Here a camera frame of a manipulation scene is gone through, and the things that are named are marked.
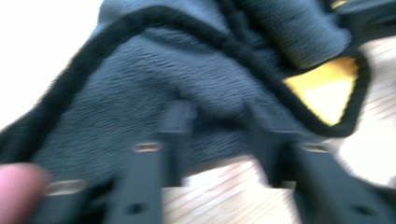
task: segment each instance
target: finger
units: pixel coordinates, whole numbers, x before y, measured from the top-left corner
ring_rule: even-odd
[[[35,210],[48,182],[47,172],[36,165],[0,165],[1,223],[23,223]]]

